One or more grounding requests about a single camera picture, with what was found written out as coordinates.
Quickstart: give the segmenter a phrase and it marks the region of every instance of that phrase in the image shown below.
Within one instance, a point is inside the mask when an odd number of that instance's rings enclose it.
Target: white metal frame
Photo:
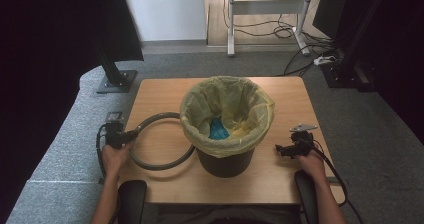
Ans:
[[[297,27],[293,27],[297,44],[304,56],[310,54],[303,39],[302,29],[305,23],[311,0],[265,0],[265,1],[234,1],[230,0],[228,12],[230,26],[228,28],[228,56],[234,56],[234,15],[258,14],[299,14]]]

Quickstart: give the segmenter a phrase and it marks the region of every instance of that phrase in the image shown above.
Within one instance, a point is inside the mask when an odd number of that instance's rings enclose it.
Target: person's right arm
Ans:
[[[333,193],[330,183],[327,180],[324,169],[324,161],[314,150],[307,156],[296,157],[303,170],[308,173],[315,184],[317,194],[318,219],[319,223],[347,223]]]

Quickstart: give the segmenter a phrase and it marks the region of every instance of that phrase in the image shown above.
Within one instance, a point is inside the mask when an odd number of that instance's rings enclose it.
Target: hand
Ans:
[[[296,156],[303,170],[308,173],[315,182],[326,181],[324,160],[314,150],[311,150],[307,156]]]
[[[117,150],[109,145],[105,145],[102,150],[103,165],[107,177],[117,177],[121,167],[129,159],[130,148],[134,146],[134,141],[122,144],[122,148]]]

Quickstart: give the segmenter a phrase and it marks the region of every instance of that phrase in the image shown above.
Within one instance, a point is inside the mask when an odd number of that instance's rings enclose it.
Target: translucent plastic bag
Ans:
[[[209,138],[211,121],[220,118],[229,137]],[[246,78],[212,77],[184,96],[180,119],[185,136],[202,152],[223,158],[254,149],[274,118],[274,101]]]

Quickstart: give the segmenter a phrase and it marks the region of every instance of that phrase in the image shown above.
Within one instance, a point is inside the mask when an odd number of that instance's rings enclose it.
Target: black armrest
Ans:
[[[141,223],[146,189],[147,184],[142,180],[127,181],[119,187],[121,203],[118,213],[119,223]]]
[[[318,223],[318,206],[315,185],[312,178],[303,170],[294,174],[303,209],[305,210],[306,221],[309,224]]]

